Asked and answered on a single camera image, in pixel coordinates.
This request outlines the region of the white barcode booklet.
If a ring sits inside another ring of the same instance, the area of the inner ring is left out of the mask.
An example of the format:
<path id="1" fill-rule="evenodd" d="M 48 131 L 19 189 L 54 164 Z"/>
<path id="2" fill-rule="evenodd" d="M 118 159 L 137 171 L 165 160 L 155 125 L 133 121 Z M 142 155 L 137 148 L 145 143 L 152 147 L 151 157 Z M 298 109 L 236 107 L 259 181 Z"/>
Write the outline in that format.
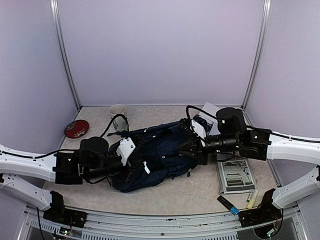
<path id="1" fill-rule="evenodd" d="M 216 106 L 216 105 L 213 105 L 213 104 L 211 104 L 211 103 L 209 103 L 209 102 L 206 102 L 206 103 L 204 104 L 204 106 L 202 107 L 202 110 L 205 111 L 206 113 L 208 113 L 208 114 L 210 114 L 210 115 L 212 115 L 212 116 L 215 117 L 216 114 L 217 114 L 217 112 L 220 110 L 220 108 L 219 108 L 218 106 Z M 203 112 L 199 112 L 199 116 L 200 116 L 202 119 L 205 119 L 206 122 L 207 122 L 214 130 L 218 130 L 218 121 L 217 121 L 215 118 L 213 118 L 213 117 L 211 117 L 211 116 L 209 116 L 209 115 L 207 115 L 207 114 L 205 114 L 205 113 L 203 113 Z"/>

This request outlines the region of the navy blue student backpack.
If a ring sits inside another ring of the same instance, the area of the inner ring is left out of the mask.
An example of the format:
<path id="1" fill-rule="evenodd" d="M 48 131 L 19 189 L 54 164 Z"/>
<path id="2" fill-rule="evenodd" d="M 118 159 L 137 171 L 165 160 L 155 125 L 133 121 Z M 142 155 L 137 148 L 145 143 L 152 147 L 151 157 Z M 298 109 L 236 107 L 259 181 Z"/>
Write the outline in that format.
<path id="1" fill-rule="evenodd" d="M 208 131 L 207 122 L 195 117 L 198 123 Z M 138 189 L 154 187 L 165 179 L 174 179 L 181 175 L 189 175 L 199 164 L 187 156 L 178 154 L 176 147 L 186 140 L 186 135 L 180 130 L 180 121 L 160 124 L 148 128 L 118 132 L 122 138 L 131 138 L 135 144 L 139 140 L 148 142 L 148 161 L 136 171 L 130 180 L 126 180 L 126 168 L 120 173 L 110 176 L 114 189 L 129 193 Z"/>

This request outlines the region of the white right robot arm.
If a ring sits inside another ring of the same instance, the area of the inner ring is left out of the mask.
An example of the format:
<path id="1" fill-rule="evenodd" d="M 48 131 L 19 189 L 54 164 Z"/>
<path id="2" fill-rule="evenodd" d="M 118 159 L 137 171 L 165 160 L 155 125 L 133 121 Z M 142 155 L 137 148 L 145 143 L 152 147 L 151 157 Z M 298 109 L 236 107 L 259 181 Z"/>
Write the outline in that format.
<path id="1" fill-rule="evenodd" d="M 225 107 L 216 112 L 219 134 L 207 135 L 204 126 L 191 117 L 180 120 L 180 127 L 189 135 L 187 141 L 177 146 L 179 154 L 206 165 L 208 155 L 239 153 L 254 160 L 291 160 L 311 163 L 315 167 L 306 175 L 263 195 L 255 209 L 238 213 L 243 228 L 275 221 L 284 216 L 287 205 L 303 199 L 320 189 L 320 140 L 282 134 L 270 129 L 246 124 L 243 112 Z"/>

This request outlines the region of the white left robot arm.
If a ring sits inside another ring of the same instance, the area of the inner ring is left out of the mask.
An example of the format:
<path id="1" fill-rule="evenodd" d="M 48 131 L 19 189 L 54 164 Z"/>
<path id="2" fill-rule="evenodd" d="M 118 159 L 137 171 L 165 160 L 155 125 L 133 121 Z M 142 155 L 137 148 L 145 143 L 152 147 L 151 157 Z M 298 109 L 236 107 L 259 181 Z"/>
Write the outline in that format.
<path id="1" fill-rule="evenodd" d="M 60 149 L 43 155 L 0 147 L 0 187 L 43 211 L 43 218 L 70 227 L 83 228 L 87 213 L 65 207 L 63 196 L 56 191 L 38 188 L 21 176 L 42 179 L 57 185 L 97 184 L 119 176 L 127 182 L 137 168 L 147 171 L 147 160 L 136 155 L 131 138 L 123 138 L 109 153 L 103 137 L 80 142 L 79 149 Z"/>

